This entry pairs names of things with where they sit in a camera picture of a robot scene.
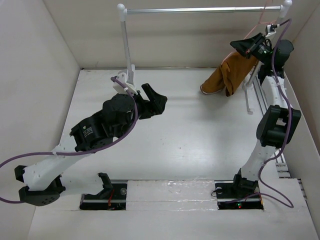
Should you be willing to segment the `brown trousers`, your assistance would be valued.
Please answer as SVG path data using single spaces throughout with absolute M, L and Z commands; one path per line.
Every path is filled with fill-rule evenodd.
M 238 52 L 230 54 L 200 86 L 200 91 L 212 95 L 225 90 L 227 97 L 232 96 L 257 62 L 254 56 L 245 58 Z

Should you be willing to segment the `pink wire hanger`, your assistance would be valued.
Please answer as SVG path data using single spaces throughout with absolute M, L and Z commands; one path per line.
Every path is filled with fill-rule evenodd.
M 262 25 L 262 24 L 266 24 L 265 22 L 262 22 L 262 18 L 263 18 L 263 15 L 265 13 L 265 9 L 266 7 L 270 4 L 270 3 L 273 3 L 273 0 L 266 0 L 265 3 L 264 3 L 264 7 L 263 7 L 263 10 L 262 10 L 262 13 L 260 14 L 259 16 L 259 19 L 257 21 L 257 23 L 255 24 L 255 26 L 244 36 L 243 40 L 247 39 L 251 33 L 253 33 L 253 31 L 259 26 L 259 25 Z M 221 64 L 227 60 L 227 58 L 229 58 L 232 54 L 234 53 L 234 51 L 230 52 L 222 61 L 221 61 Z

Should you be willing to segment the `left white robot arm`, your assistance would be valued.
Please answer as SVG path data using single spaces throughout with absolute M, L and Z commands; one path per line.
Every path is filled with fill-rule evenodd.
M 82 177 L 71 179 L 64 172 L 72 165 L 94 153 L 103 151 L 123 140 L 135 127 L 137 121 L 161 115 L 168 98 L 145 83 L 140 92 L 131 92 L 124 84 L 102 109 L 71 128 L 69 135 L 52 152 L 38 152 L 45 159 L 30 166 L 19 165 L 14 169 L 17 181 L 24 183 L 18 191 L 22 203 L 37 207 L 49 205 L 62 194 L 78 193 L 111 199 L 115 188 L 105 172 L 98 172 L 92 181 Z

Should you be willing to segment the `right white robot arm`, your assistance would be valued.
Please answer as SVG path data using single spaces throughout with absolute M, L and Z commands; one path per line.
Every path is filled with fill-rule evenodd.
M 271 41 L 259 33 L 230 45 L 243 57 L 254 56 L 262 63 L 257 78 L 268 105 L 257 126 L 255 148 L 228 190 L 232 198 L 240 199 L 257 192 L 261 167 L 291 141 L 302 114 L 291 107 L 284 87 L 284 65 L 294 50 L 291 41 L 279 40 L 272 47 Z

